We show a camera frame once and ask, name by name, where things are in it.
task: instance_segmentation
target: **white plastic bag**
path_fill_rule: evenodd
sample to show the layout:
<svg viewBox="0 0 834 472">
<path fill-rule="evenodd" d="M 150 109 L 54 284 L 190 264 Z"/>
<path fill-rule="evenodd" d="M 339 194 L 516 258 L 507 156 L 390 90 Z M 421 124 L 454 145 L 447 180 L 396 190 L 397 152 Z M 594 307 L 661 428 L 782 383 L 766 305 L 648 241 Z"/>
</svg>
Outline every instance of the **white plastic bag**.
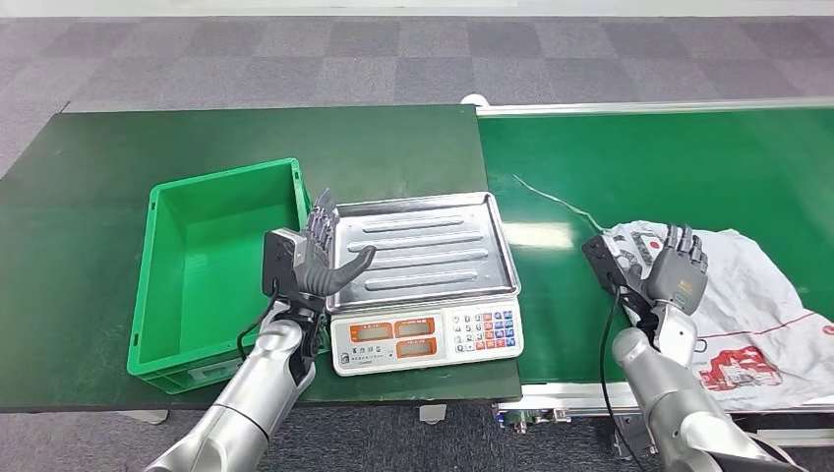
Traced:
<svg viewBox="0 0 834 472">
<path fill-rule="evenodd" d="M 606 231 L 648 276 L 665 224 L 635 221 Z M 695 230 L 709 281 L 692 320 L 691 370 L 728 410 L 799 406 L 834 393 L 834 324 L 803 307 L 787 277 L 755 241 L 728 229 Z"/>
</svg>

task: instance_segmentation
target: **robot finger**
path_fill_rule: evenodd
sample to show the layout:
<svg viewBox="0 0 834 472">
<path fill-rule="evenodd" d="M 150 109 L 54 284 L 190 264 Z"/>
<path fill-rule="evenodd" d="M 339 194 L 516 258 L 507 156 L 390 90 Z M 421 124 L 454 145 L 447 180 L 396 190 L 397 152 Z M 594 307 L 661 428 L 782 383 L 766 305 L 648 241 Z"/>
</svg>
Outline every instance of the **robot finger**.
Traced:
<svg viewBox="0 0 834 472">
<path fill-rule="evenodd" d="M 697 235 L 692 235 L 692 249 L 689 250 L 689 257 L 693 264 L 700 264 L 703 249 L 701 249 L 701 238 Z"/>
<path fill-rule="evenodd" d="M 709 267 L 709 258 L 706 257 L 706 253 L 701 253 L 701 271 L 706 273 L 707 268 Z"/>
<path fill-rule="evenodd" d="M 681 242 L 678 243 L 679 253 L 688 253 L 692 249 L 692 227 L 688 224 L 684 225 L 684 231 L 681 234 Z"/>
<path fill-rule="evenodd" d="M 678 246 L 678 226 L 672 223 L 666 224 L 666 242 L 667 247 L 675 249 Z"/>
</svg>

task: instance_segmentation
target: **black cable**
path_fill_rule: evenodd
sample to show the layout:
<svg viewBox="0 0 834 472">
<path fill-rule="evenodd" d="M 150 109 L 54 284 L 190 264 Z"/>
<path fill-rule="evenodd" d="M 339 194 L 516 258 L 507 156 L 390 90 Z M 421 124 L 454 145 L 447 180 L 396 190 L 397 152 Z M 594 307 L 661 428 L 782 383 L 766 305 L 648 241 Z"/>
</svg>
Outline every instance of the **black cable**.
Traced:
<svg viewBox="0 0 834 472">
<path fill-rule="evenodd" d="M 249 334 L 249 331 L 255 329 L 256 326 L 260 325 L 261 322 L 264 321 L 264 318 L 267 317 L 269 312 L 272 310 L 272 306 L 275 304 L 275 301 L 277 301 L 277 300 L 278 300 L 278 290 L 276 289 L 275 293 L 273 293 L 272 296 L 269 297 L 269 303 L 267 304 L 267 307 L 264 309 L 264 312 L 261 313 L 261 315 L 258 316 L 252 322 L 252 324 L 246 326 L 246 329 L 240 331 L 240 334 L 237 335 L 237 353 L 240 355 L 240 360 L 241 361 L 246 360 L 246 351 L 243 350 L 243 338 L 247 334 Z"/>
<path fill-rule="evenodd" d="M 631 458 L 634 460 L 634 463 L 637 464 L 637 468 L 642 472 L 646 472 L 646 469 L 643 468 L 643 464 L 640 463 L 639 459 L 637 459 L 637 455 L 634 454 L 634 451 L 631 450 L 631 446 L 628 445 L 626 437 L 623 436 L 623 432 L 620 431 L 620 425 L 617 424 L 617 420 L 614 419 L 614 409 L 611 407 L 611 398 L 608 396 L 608 386 L 605 383 L 605 355 L 606 349 L 608 348 L 608 333 L 611 331 L 611 322 L 614 320 L 614 312 L 620 304 L 620 287 L 615 287 L 614 292 L 616 294 L 614 296 L 614 304 L 611 306 L 611 312 L 608 313 L 608 320 L 605 321 L 605 330 L 602 333 L 602 341 L 600 342 L 600 385 L 602 386 L 602 396 L 605 398 L 605 407 L 608 409 L 608 415 L 611 417 L 611 422 L 614 423 L 614 431 L 617 432 L 617 436 L 620 437 L 620 441 L 622 441 L 623 445 L 625 445 L 625 449 L 627 449 L 628 453 L 631 454 Z"/>
</svg>

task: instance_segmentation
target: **keypad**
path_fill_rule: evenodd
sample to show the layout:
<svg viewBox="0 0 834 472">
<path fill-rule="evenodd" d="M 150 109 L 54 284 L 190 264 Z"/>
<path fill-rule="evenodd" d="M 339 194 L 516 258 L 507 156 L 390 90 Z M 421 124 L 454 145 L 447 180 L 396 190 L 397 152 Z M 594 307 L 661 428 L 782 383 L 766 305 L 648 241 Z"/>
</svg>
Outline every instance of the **keypad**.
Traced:
<svg viewBox="0 0 834 472">
<path fill-rule="evenodd" d="M 465 353 L 515 346 L 512 311 L 452 317 L 454 350 Z"/>
</svg>

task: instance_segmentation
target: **red logo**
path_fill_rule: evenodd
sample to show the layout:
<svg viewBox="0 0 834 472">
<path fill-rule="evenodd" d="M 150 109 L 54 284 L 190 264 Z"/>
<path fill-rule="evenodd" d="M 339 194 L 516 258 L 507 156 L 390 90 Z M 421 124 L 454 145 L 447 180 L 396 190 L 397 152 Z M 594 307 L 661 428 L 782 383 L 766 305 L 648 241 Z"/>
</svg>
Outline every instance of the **red logo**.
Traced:
<svg viewBox="0 0 834 472">
<path fill-rule="evenodd" d="M 709 364 L 711 369 L 700 371 L 700 374 L 701 382 L 712 391 L 782 383 L 779 371 L 764 359 L 764 355 L 755 346 L 721 351 Z"/>
</svg>

